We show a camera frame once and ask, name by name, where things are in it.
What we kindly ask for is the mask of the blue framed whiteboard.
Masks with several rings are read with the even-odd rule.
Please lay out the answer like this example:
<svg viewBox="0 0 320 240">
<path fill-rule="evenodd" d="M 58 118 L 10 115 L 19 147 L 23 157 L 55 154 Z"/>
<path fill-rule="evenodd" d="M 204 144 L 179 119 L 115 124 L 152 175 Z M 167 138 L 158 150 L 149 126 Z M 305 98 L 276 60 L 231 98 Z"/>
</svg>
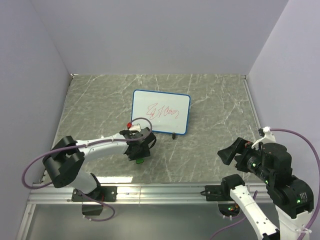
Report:
<svg viewBox="0 0 320 240">
<path fill-rule="evenodd" d="M 188 94 L 136 89 L 132 95 L 131 119 L 142 128 L 149 123 L 157 133 L 185 135 L 188 129 L 191 97 Z"/>
</svg>

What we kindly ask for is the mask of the green whiteboard eraser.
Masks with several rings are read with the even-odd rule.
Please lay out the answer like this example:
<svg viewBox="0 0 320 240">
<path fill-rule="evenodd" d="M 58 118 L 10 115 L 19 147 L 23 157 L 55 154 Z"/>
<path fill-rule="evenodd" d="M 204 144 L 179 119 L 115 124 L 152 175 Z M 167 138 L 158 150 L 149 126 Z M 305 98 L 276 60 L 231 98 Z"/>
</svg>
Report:
<svg viewBox="0 0 320 240">
<path fill-rule="evenodd" d="M 144 163 L 144 159 L 143 159 L 143 158 L 137 159 L 137 160 L 135 161 L 135 163 L 136 163 L 136 164 L 142 164 L 142 163 Z"/>
</svg>

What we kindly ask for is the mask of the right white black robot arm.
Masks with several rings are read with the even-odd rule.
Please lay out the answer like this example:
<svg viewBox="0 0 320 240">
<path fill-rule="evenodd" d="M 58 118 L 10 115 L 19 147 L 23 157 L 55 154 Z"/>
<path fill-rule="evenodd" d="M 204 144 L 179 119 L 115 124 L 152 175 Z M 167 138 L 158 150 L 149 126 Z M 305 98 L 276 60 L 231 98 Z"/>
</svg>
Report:
<svg viewBox="0 0 320 240">
<path fill-rule="evenodd" d="M 292 174 L 292 156 L 284 145 L 266 137 L 255 143 L 239 137 L 217 154 L 225 165 L 235 160 L 238 171 L 250 172 L 265 183 L 278 213 L 279 227 L 260 209 L 238 174 L 224 177 L 220 188 L 224 199 L 238 204 L 259 240 L 298 240 L 301 235 L 309 235 L 307 224 L 312 218 L 314 194 L 306 182 Z"/>
</svg>

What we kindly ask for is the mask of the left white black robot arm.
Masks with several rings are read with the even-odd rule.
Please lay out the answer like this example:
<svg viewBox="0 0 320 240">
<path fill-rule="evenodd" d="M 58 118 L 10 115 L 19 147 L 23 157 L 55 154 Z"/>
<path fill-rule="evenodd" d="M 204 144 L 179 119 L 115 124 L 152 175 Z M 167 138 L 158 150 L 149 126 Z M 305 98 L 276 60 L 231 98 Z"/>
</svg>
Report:
<svg viewBox="0 0 320 240">
<path fill-rule="evenodd" d="M 126 155 L 129 161 L 151 156 L 157 141 L 148 127 L 140 131 L 122 130 L 112 136 L 93 140 L 74 140 L 63 137 L 54 150 L 64 149 L 44 157 L 42 163 L 55 188 L 71 186 L 89 201 L 101 200 L 104 192 L 93 173 L 81 170 L 84 163 L 104 156 Z"/>
</svg>

